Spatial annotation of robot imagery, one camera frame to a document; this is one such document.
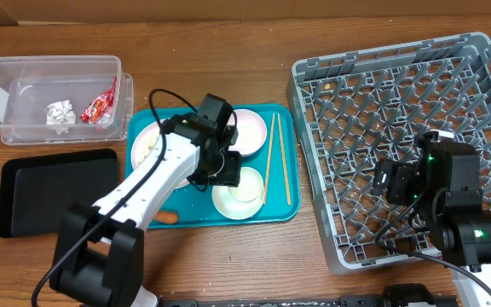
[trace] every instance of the white plate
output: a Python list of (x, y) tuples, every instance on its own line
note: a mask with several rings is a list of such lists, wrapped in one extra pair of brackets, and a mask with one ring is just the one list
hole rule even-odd
[[(140, 161), (145, 159), (145, 154), (147, 152), (146, 146), (148, 145), (149, 141), (158, 138), (159, 135), (160, 128), (157, 122), (148, 125), (137, 135), (136, 139), (134, 140), (134, 144), (132, 144), (132, 149), (130, 150), (130, 162), (132, 163), (133, 170), (140, 165)], [(179, 182), (176, 188), (182, 188), (186, 185), (188, 185), (188, 180), (183, 179), (183, 181)]]
[[(238, 109), (236, 118), (238, 119), (238, 139), (228, 150), (239, 152), (242, 157), (247, 157), (259, 150), (266, 141), (267, 128), (263, 118), (259, 114), (246, 110)], [(234, 125), (234, 116), (230, 115), (227, 125)]]
[(242, 220), (254, 216), (261, 209), (264, 200), (264, 188), (254, 200), (237, 201), (228, 191), (228, 187), (215, 186), (211, 192), (211, 198), (216, 209), (224, 217)]

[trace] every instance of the white bowl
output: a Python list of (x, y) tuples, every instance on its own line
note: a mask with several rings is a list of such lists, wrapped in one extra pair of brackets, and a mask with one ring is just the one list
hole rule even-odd
[[(134, 140), (134, 144), (132, 144), (132, 149), (130, 150), (130, 162), (132, 163), (132, 169), (136, 169), (137, 166), (147, 157), (150, 150), (148, 150), (147, 146), (149, 143), (154, 143), (156, 139), (159, 138), (160, 128), (157, 122), (154, 122), (145, 129), (143, 129)], [(188, 180), (183, 179), (183, 181), (179, 182), (176, 188), (182, 188), (188, 185)]]
[[(259, 150), (266, 141), (267, 128), (263, 118), (259, 114), (246, 110), (238, 109), (236, 118), (238, 119), (238, 138), (236, 143), (228, 150), (239, 152), (242, 157), (247, 157)], [(230, 115), (227, 125), (234, 125), (234, 116)]]
[[(248, 185), (247, 180), (258, 180), (260, 178), (260, 182), (256, 182), (256, 184)], [(251, 200), (240, 201), (237, 200), (231, 191), (233, 188), (225, 187), (225, 186), (215, 186), (211, 192), (211, 197), (213, 199), (213, 204), (216, 209), (221, 213), (224, 217), (230, 218), (233, 220), (243, 220), (249, 217), (252, 217), (257, 213), (261, 207), (263, 206), (264, 201), (264, 186), (263, 186), (263, 177), (258, 171), (250, 167), (242, 167), (240, 170), (240, 185), (236, 189), (240, 189), (240, 186), (247, 187), (249, 194), (252, 194), (255, 197), (252, 197)], [(253, 192), (250, 190), (252, 186), (260, 187), (260, 190), (257, 192)]]

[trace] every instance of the brown food item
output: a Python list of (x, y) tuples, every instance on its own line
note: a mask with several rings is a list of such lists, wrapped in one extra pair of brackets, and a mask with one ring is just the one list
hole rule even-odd
[(159, 223), (173, 224), (179, 221), (179, 215), (176, 212), (171, 211), (158, 211), (157, 214), (154, 215), (153, 220)]

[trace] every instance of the clear container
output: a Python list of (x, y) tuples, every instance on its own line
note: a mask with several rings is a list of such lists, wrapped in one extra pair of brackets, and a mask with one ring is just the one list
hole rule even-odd
[[(87, 106), (117, 78), (111, 118), (86, 124)], [(47, 106), (68, 100), (77, 121), (47, 125)], [(0, 57), (0, 135), (8, 145), (126, 139), (134, 109), (132, 77), (112, 55)], [(58, 134), (58, 130), (67, 129)]]

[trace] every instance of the red wrapper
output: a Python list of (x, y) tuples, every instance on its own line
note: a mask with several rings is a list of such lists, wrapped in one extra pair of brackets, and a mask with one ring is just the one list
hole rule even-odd
[(99, 124), (107, 122), (111, 118), (113, 110), (113, 102), (115, 100), (115, 87), (117, 85), (117, 77), (113, 80), (111, 89), (97, 96), (93, 102), (84, 110), (80, 118), (88, 124)]

